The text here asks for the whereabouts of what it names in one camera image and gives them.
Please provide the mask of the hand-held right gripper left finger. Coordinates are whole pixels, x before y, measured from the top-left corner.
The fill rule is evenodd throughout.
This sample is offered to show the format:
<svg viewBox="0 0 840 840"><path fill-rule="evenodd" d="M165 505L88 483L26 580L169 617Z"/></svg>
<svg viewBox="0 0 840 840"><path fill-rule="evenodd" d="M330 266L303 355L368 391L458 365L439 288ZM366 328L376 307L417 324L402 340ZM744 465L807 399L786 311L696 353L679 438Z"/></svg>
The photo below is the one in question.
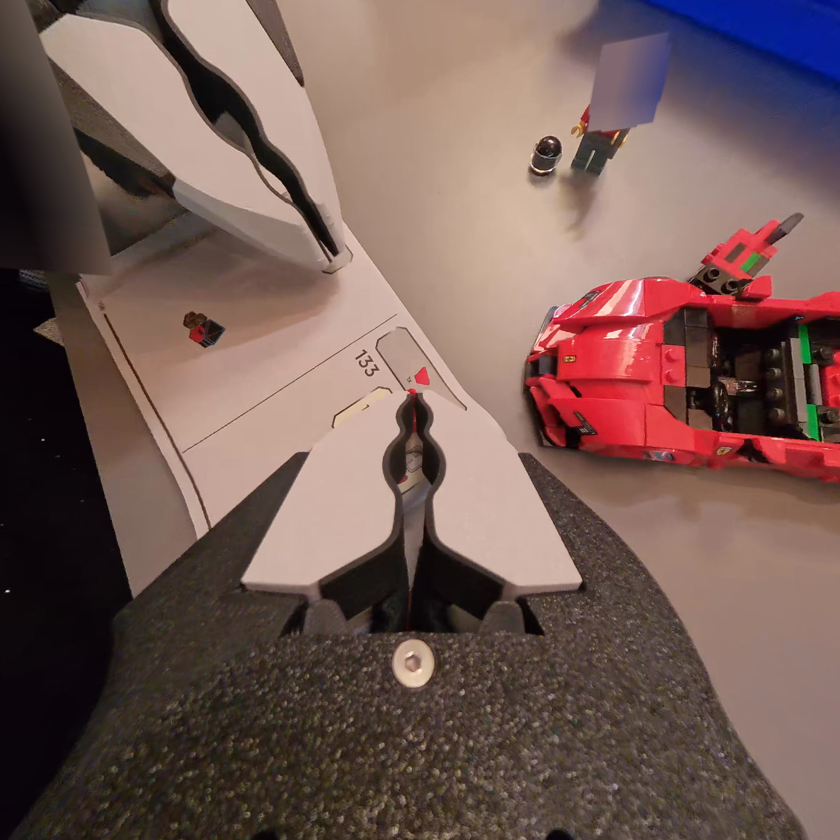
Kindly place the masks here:
<svg viewBox="0 0 840 840"><path fill-rule="evenodd" d="M241 577L249 591L380 601L406 578L399 480L412 395L353 414L304 459Z"/></svg>

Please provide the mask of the lego instruction booklet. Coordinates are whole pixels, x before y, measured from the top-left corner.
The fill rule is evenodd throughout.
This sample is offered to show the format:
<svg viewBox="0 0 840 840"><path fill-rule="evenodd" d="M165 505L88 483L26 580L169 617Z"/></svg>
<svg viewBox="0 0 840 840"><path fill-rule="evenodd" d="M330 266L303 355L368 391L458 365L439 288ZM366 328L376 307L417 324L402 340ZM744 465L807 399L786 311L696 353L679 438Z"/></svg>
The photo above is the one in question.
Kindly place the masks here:
<svg viewBox="0 0 840 840"><path fill-rule="evenodd" d="M174 480L142 519L185 515L179 548L141 592L337 417L387 393L426 388L491 420L459 384L358 240L338 271L270 257L188 213L82 275L80 299Z"/></svg>

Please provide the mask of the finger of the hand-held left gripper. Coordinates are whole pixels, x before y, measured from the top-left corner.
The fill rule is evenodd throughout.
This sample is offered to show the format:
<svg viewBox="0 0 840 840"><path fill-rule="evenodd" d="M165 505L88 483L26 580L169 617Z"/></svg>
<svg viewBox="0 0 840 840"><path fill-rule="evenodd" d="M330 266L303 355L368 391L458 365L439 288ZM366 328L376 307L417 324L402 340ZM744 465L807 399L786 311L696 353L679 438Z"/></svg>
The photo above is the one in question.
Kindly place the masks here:
<svg viewBox="0 0 840 840"><path fill-rule="evenodd" d="M212 128L255 185L229 202L240 228L284 258L343 258L337 189L276 2L161 2L164 45Z"/></svg>
<svg viewBox="0 0 840 840"><path fill-rule="evenodd" d="M54 61L117 124L174 176L174 199L265 252L295 265L332 258L284 258L240 228L251 215L229 200L256 184L243 152L224 140L198 107L184 71L136 24L104 16L65 15L39 32Z"/></svg>

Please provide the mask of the lego minifigure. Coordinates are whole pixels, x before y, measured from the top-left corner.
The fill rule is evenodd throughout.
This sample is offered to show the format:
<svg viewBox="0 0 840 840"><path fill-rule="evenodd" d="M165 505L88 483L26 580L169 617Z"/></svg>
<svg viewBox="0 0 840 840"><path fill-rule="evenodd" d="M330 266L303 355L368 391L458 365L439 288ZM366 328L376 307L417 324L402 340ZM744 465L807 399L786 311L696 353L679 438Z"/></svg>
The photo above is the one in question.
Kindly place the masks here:
<svg viewBox="0 0 840 840"><path fill-rule="evenodd" d="M600 175L606 163L614 158L630 133L630 129L611 131L591 130L591 106L587 105L579 122L573 126L571 134L580 138L579 147L572 159L570 168L574 172Z"/></svg>

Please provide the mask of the red lego sports car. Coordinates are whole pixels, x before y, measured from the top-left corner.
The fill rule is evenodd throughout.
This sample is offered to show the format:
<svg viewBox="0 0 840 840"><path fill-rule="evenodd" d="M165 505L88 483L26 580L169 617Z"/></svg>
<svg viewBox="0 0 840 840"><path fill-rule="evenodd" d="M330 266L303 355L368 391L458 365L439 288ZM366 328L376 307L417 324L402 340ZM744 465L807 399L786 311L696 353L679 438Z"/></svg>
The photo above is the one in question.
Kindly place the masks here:
<svg viewBox="0 0 840 840"><path fill-rule="evenodd" d="M687 280L552 307L524 365L544 446L839 481L839 298L773 297L794 213L715 247Z"/></svg>

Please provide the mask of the black lego helmet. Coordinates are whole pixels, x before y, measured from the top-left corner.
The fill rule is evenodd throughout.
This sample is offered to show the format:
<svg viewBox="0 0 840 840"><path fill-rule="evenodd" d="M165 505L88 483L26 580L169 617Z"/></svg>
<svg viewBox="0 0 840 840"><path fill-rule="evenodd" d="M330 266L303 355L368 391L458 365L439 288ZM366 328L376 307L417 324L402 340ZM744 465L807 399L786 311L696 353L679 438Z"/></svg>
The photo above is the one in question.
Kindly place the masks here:
<svg viewBox="0 0 840 840"><path fill-rule="evenodd" d="M545 135L535 143L529 172L534 176L550 176L557 170L563 154L561 140L554 135Z"/></svg>

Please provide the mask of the blue box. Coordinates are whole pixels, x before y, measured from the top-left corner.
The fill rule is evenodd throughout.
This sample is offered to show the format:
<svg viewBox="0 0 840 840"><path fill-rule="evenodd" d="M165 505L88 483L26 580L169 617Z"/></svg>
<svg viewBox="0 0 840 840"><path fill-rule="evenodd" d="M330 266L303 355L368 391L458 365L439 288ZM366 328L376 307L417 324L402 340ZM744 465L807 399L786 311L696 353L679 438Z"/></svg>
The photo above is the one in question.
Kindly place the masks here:
<svg viewBox="0 0 840 840"><path fill-rule="evenodd" d="M779 60L839 81L838 1L651 1Z"/></svg>

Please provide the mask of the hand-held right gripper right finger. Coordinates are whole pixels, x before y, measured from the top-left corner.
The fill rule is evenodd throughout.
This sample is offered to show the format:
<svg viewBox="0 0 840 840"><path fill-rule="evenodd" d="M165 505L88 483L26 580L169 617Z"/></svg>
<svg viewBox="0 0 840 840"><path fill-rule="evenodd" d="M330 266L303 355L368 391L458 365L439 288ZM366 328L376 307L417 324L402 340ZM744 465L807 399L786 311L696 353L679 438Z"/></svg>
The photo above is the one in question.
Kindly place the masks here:
<svg viewBox="0 0 840 840"><path fill-rule="evenodd" d="M486 412L416 395L427 547L444 597L576 591L582 578L519 453Z"/></svg>

